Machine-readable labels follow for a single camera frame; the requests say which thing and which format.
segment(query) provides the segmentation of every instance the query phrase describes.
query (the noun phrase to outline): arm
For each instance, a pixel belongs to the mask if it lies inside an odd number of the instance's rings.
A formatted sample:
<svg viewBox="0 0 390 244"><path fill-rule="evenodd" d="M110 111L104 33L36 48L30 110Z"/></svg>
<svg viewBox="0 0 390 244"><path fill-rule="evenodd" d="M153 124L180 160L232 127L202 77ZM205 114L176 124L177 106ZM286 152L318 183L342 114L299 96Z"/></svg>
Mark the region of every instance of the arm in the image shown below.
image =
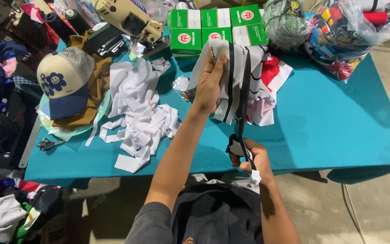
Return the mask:
<svg viewBox="0 0 390 244"><path fill-rule="evenodd" d="M245 139L246 146L252 153L254 164L260 171L261 228L265 244L301 244L299 234L285 209L270 167L267 150L261 144ZM240 163L235 155L231 156L234 167L251 172L249 162Z"/></svg>
<svg viewBox="0 0 390 244"><path fill-rule="evenodd" d="M216 64L211 53L206 56L194 102L157 166L144 205L161 202L172 211L188 178L195 148L205 123L209 115L216 111L219 80L226 62L225 53L220 54Z"/></svg>

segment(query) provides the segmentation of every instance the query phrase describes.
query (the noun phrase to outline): black scissors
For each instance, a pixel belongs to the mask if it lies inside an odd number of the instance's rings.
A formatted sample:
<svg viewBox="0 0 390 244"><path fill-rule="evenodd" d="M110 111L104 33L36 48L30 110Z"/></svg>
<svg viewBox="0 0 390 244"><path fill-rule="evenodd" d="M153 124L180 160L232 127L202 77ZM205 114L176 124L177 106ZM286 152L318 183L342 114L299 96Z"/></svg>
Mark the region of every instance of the black scissors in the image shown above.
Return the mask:
<svg viewBox="0 0 390 244"><path fill-rule="evenodd" d="M236 117L234 119L234 134L229 138L229 144L226 153L234 153L239 158L245 157L245 160L251 164L253 170L257 170L255 164L252 161L252 154L246 148L245 141L243 140L243 129L246 124L246 109L249 100L249 86L251 85L251 57L249 50L247 50L246 64L243 73L242 88L240 89L240 102L236 111ZM236 144L240 144L241 151L236 150Z"/></svg>

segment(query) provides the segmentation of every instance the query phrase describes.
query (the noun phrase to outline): tablecloth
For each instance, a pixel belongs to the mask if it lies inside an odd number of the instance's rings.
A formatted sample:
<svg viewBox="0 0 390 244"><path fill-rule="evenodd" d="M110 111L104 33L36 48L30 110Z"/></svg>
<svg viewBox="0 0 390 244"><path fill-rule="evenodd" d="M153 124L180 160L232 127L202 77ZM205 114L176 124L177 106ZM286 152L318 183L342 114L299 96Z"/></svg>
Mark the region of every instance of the tablecloth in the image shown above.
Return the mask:
<svg viewBox="0 0 390 244"><path fill-rule="evenodd" d="M185 104L170 83L181 75L190 77L196 60L176 61L169 49L149 59L161 56L170 61L171 67L160 77L157 86L160 104L176 108L183 120L191 103ZM276 175L390 165L390 102L371 55L358 65L348 84L335 80L306 56L283 55L279 59L294 70L278 92L275 124L263 127L246 125L244 131L245 137L267 148ZM114 120L104 117L99 125ZM25 180L73 186L79 181L88 182L92 177L152 175L171 143L169 138L163 138L156 155L136 174L132 174L114 168L118 155L127 155L120 149L121 142L106 144L97 132L90 146L86 147L90 133L74 136L49 152L35 147ZM235 171L225 153L232 133L232 125L210 117L190 172ZM42 138L58 140L44 128L40 129L36 144Z"/></svg>

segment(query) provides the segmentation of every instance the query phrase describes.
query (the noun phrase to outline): black thread spool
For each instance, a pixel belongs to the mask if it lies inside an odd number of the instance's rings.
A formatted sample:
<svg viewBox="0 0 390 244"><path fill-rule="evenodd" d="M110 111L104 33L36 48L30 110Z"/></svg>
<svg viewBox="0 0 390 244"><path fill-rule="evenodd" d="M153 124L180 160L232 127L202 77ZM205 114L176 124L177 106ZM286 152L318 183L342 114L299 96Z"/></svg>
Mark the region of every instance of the black thread spool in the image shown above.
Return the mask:
<svg viewBox="0 0 390 244"><path fill-rule="evenodd" d="M76 35L56 13L46 14L45 21L66 44L69 42L70 36Z"/></svg>
<svg viewBox="0 0 390 244"><path fill-rule="evenodd" d="M72 27L78 32L79 35L83 36L85 31L91 29L91 26L85 21L84 18L75 9L67 10L65 18L72 25Z"/></svg>

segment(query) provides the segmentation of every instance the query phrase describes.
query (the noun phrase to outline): navy cap brim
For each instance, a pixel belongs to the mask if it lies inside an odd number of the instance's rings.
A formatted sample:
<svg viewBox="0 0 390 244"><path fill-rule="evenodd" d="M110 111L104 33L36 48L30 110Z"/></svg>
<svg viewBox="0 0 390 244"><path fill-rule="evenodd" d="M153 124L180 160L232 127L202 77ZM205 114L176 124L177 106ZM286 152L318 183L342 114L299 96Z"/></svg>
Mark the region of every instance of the navy cap brim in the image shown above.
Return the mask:
<svg viewBox="0 0 390 244"><path fill-rule="evenodd" d="M74 116L87 105L87 102L88 83L71 95L49 99L50 118L54 120Z"/></svg>

